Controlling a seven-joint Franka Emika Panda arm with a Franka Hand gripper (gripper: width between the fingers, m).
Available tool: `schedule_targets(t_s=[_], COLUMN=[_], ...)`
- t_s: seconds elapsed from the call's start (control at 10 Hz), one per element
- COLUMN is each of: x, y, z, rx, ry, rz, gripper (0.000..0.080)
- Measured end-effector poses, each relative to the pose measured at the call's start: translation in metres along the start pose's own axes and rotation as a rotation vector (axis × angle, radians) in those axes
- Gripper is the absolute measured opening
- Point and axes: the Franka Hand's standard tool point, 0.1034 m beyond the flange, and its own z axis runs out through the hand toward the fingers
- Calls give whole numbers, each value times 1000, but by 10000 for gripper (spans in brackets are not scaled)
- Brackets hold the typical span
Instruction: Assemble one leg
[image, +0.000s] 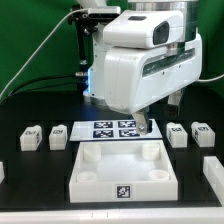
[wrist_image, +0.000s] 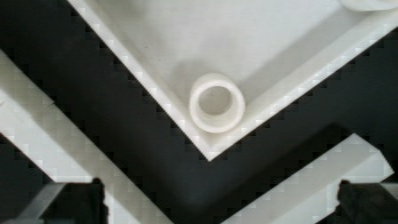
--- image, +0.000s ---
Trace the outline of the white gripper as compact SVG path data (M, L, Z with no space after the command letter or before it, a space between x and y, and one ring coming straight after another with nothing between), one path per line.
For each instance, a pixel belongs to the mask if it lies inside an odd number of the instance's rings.
M148 133L149 120L145 112L139 110L169 95L166 115L177 116L182 99L180 89L197 81L201 74L202 39L199 34L185 44L185 52L179 56L166 57L166 50L165 46L150 50L112 47L106 54L106 104L116 112L134 113L136 130L142 135Z

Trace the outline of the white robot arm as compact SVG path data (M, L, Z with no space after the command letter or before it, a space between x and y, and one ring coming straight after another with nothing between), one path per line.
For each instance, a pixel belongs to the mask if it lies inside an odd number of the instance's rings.
M85 99L132 115L143 135L152 130L149 105L167 98L166 114L177 115L202 69L198 0L128 0L125 11L107 0L77 1L83 32L93 36Z

